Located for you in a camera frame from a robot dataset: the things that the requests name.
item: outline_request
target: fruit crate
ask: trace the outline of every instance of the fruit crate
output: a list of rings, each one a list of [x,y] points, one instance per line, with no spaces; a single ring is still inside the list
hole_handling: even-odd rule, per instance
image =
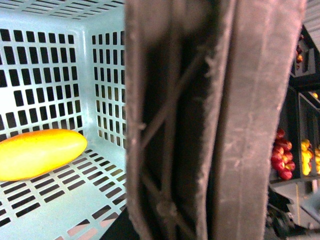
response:
[[[320,89],[320,53],[305,26],[302,26],[303,39],[298,41],[302,49],[303,61],[297,64],[294,59],[289,84],[299,92]]]
[[[125,208],[124,65],[123,0],[0,0],[0,141],[88,140],[59,169],[0,182],[1,240],[99,239]]]
[[[280,113],[278,127],[285,131],[284,138],[292,143],[291,153],[293,155],[292,161],[295,163],[295,170],[292,172],[292,179],[282,180],[278,177],[277,171],[271,168],[270,184],[274,187],[301,181],[300,121],[298,104],[298,92],[289,86]]]

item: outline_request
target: yellow fruit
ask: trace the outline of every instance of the yellow fruit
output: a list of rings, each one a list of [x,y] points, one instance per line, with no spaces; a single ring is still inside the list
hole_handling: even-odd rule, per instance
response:
[[[77,158],[87,147],[78,132],[49,129],[0,142],[0,181],[34,178]]]
[[[302,163],[302,173],[303,175],[307,176],[311,172],[311,168],[307,162]]]

